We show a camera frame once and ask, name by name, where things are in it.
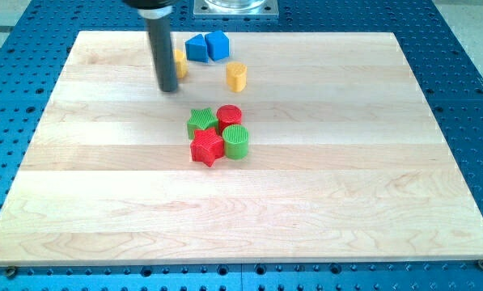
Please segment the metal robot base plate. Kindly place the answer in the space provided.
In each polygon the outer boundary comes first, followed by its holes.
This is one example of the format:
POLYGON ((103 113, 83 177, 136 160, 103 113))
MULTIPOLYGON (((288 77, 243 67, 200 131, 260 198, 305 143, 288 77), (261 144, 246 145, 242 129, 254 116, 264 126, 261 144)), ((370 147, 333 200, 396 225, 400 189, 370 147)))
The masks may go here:
POLYGON ((278 0, 194 0, 195 19, 277 19, 278 0))

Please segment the black robot arm end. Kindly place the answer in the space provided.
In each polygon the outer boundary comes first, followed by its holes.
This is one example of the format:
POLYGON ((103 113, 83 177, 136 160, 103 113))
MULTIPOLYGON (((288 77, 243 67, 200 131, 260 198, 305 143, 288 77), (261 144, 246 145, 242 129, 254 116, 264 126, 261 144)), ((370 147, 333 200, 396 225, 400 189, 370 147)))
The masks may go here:
POLYGON ((122 0, 122 2, 132 8, 142 10, 154 10, 166 6, 175 5, 179 0, 122 0))

